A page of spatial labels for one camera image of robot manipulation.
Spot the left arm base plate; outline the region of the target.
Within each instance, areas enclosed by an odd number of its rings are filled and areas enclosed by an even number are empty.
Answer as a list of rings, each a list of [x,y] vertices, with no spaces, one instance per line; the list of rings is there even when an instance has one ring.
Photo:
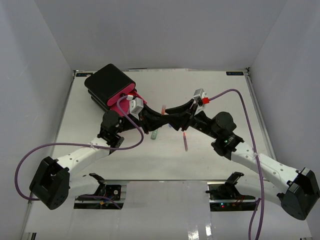
[[[101,199],[101,197],[107,197],[113,201],[121,199],[122,186],[120,184],[108,184],[104,178],[96,173],[90,173],[89,176],[97,180],[99,184],[95,193],[92,194],[95,199]]]

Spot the pink slim highlighter pen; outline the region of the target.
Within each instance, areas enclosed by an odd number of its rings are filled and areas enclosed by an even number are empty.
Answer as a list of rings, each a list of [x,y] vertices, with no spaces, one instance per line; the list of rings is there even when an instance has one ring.
[[[186,136],[185,132],[183,132],[183,143],[184,143],[184,149],[187,152],[188,151],[188,142],[187,142],[187,136]]]

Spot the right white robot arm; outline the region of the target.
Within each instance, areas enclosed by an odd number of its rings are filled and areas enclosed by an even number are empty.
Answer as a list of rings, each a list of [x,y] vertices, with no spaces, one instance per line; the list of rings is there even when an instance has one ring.
[[[315,173],[286,166],[273,158],[254,151],[241,137],[234,134],[236,124],[230,113],[221,111],[213,118],[204,113],[193,99],[178,107],[165,110],[176,119],[172,127],[186,130],[192,127],[215,139],[214,151],[230,161],[262,174],[270,182],[264,184],[264,195],[274,199],[282,209],[297,220],[305,220],[320,198],[320,189]]]

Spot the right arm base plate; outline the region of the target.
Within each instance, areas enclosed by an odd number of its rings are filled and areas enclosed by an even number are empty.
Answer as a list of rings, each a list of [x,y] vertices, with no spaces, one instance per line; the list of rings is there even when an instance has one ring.
[[[231,200],[238,205],[244,200],[255,200],[255,197],[240,194],[236,189],[236,185],[242,176],[244,176],[242,172],[233,172],[222,184],[208,184],[205,193],[209,194],[211,200]]]

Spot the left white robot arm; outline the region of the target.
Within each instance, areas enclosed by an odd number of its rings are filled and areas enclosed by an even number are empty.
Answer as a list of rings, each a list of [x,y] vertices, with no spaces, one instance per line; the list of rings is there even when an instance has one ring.
[[[124,138],[120,133],[137,129],[143,137],[166,124],[179,130],[183,127],[187,113],[183,106],[178,106],[166,109],[165,113],[161,114],[135,100],[129,102],[127,111],[120,105],[116,110],[109,109],[102,117],[97,137],[90,143],[78,143],[78,149],[74,152],[56,159],[48,156],[40,162],[29,190],[50,210],[60,207],[69,195],[88,194],[89,197],[99,200],[106,193],[102,178],[95,175],[96,181],[90,186],[72,178],[95,161],[115,151],[129,150],[128,146],[121,147]]]

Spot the clear small pen cap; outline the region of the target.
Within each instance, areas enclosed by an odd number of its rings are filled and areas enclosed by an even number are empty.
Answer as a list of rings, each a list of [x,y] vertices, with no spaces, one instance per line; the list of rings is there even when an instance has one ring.
[[[164,115],[166,111],[166,105],[162,105],[161,114]]]

